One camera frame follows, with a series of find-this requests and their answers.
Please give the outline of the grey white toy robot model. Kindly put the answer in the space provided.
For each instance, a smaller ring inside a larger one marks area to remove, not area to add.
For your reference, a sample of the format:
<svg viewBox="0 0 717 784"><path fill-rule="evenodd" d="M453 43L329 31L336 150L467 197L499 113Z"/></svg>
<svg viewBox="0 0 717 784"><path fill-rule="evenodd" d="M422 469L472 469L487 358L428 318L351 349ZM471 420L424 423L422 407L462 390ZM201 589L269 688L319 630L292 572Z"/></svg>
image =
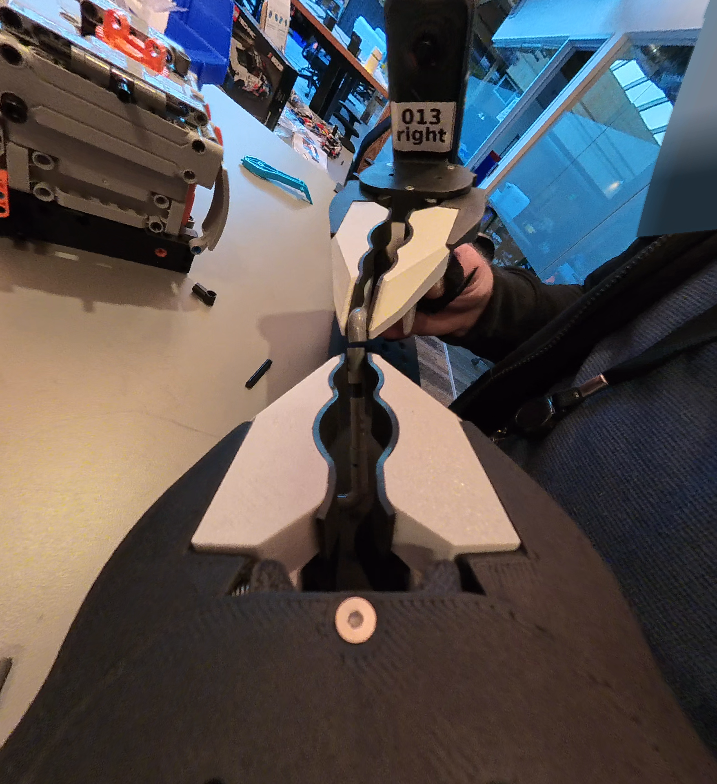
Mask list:
<svg viewBox="0 0 717 784"><path fill-rule="evenodd" d="M116 2L0 2L0 238L187 273L229 183L177 43Z"/></svg>

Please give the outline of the person's right hand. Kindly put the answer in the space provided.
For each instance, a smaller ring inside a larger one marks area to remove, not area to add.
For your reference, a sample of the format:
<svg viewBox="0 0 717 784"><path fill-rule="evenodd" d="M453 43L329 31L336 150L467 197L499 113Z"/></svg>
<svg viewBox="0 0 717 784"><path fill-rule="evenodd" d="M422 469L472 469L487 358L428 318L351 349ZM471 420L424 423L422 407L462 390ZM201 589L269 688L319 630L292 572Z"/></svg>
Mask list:
<svg viewBox="0 0 717 784"><path fill-rule="evenodd" d="M418 303L410 326L398 321L382 337L400 340L410 336L464 337L477 324L488 305L494 285L492 256L485 257L471 243L451 253L448 272Z"/></svg>

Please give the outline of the blue storage bin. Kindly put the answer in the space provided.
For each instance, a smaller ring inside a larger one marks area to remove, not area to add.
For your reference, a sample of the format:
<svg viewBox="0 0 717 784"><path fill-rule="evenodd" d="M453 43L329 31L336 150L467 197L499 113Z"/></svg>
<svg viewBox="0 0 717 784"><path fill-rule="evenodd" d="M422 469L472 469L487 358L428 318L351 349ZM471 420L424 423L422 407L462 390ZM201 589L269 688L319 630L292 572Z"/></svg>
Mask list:
<svg viewBox="0 0 717 784"><path fill-rule="evenodd" d="M221 86L230 58L235 3L233 1L177 2L168 15L165 34L181 45L190 59L198 85Z"/></svg>

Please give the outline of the wooden background desk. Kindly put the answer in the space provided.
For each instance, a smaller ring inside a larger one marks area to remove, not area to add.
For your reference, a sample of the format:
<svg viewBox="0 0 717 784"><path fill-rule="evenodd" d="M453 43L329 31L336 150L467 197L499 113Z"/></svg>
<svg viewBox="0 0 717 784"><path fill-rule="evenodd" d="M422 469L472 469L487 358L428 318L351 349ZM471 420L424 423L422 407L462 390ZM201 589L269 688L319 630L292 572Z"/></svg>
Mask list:
<svg viewBox="0 0 717 784"><path fill-rule="evenodd" d="M367 71L356 56L322 23L314 13L314 5L310 2L292 1L292 7L300 12L306 22L313 28L318 44L329 54L329 64L322 76L319 87L311 99L311 110L322 119L329 119L340 102L340 93L346 85L352 86L360 81L370 86L383 100L388 99L387 85Z"/></svg>

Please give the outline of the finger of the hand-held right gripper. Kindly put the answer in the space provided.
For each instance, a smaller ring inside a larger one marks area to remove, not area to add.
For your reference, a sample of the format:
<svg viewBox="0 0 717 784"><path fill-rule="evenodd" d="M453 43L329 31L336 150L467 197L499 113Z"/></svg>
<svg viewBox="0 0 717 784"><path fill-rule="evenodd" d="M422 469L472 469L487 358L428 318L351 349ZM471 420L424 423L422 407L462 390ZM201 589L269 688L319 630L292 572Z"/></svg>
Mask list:
<svg viewBox="0 0 717 784"><path fill-rule="evenodd" d="M359 264L371 248L371 233L390 215L390 208L373 201L354 201L332 239L333 302L343 334L353 308L351 302L359 279Z"/></svg>
<svg viewBox="0 0 717 784"><path fill-rule="evenodd" d="M419 301L443 278L450 254L448 240L459 210L436 206L415 210L408 219L412 234L393 255L390 269L375 286L368 338L402 321L407 332Z"/></svg>

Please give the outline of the dark grey elbow connector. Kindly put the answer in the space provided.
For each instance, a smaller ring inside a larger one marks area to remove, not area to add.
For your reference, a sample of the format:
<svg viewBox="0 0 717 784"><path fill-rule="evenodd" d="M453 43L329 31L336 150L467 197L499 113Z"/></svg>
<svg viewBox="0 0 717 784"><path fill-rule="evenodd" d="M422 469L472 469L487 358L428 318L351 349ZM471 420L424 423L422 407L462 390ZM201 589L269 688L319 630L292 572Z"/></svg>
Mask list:
<svg viewBox="0 0 717 784"><path fill-rule="evenodd" d="M368 313L365 307L356 307L346 321L346 356L352 363L361 363L368 342Z"/></svg>

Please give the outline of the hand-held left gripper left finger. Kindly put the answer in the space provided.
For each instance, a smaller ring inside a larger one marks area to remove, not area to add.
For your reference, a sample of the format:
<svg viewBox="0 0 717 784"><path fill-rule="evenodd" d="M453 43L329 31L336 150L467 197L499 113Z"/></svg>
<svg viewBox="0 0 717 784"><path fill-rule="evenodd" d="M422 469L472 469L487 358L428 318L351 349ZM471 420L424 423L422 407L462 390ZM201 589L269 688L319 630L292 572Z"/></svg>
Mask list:
<svg viewBox="0 0 717 784"><path fill-rule="evenodd" d="M329 482L313 428L333 399L330 378L342 362L328 359L255 416L192 536L195 551L279 561L302 590Z"/></svg>

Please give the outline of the window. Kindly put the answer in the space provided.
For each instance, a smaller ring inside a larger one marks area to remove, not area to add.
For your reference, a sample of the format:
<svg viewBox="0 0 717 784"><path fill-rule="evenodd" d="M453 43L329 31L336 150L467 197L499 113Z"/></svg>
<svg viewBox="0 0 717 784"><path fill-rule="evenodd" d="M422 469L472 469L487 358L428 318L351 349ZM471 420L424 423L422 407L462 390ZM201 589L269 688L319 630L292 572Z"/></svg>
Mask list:
<svg viewBox="0 0 717 784"><path fill-rule="evenodd" d="M630 38L488 189L483 235L502 267L582 283L637 237L695 40Z"/></svg>

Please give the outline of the dark grey axle pin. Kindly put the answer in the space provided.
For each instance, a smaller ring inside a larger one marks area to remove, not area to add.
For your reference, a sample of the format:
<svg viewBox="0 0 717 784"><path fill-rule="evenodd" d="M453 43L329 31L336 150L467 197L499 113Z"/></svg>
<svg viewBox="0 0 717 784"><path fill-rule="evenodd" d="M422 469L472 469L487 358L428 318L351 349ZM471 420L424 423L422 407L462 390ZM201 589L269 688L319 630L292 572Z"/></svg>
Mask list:
<svg viewBox="0 0 717 784"><path fill-rule="evenodd" d="M369 493L369 456L367 446L367 413L365 401L365 350L350 348L346 354L347 380L350 386L351 487L343 497L347 509L359 507Z"/></svg>

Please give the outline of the teal plastic tool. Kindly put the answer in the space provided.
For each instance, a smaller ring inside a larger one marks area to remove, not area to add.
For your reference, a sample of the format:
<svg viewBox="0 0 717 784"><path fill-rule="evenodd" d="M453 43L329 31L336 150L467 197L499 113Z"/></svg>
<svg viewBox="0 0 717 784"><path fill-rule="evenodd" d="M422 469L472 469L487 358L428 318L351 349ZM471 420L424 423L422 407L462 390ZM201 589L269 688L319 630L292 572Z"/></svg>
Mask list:
<svg viewBox="0 0 717 784"><path fill-rule="evenodd" d="M296 192L308 204L313 204L309 188L303 180L289 175L288 173L281 171L280 169L277 169L267 162L254 156L243 157L241 160L241 165L246 171L250 172L261 180L274 183L279 187L284 187L290 191Z"/></svg>

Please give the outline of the person's right forearm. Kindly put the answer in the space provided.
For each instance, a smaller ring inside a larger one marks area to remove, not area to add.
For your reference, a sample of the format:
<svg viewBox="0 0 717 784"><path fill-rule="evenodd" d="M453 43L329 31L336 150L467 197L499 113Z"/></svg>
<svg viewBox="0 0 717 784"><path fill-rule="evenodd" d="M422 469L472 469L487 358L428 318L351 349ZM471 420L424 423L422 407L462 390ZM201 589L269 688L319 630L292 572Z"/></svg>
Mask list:
<svg viewBox="0 0 717 784"><path fill-rule="evenodd" d="M490 280L490 297L462 338L462 345L497 364L546 328L605 275L600 268L582 285L549 285L529 270L484 263L471 273L470 283Z"/></svg>

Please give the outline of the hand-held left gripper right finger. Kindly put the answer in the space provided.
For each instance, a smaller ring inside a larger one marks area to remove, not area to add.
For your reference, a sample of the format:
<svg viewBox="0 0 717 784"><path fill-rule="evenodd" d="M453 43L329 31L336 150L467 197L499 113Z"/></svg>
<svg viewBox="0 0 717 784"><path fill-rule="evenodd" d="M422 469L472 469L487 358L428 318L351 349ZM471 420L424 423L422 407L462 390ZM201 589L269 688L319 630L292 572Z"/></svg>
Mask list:
<svg viewBox="0 0 717 784"><path fill-rule="evenodd" d="M370 589L406 591L435 562L519 550L461 419L380 356L366 370L375 501L359 526L359 560Z"/></svg>

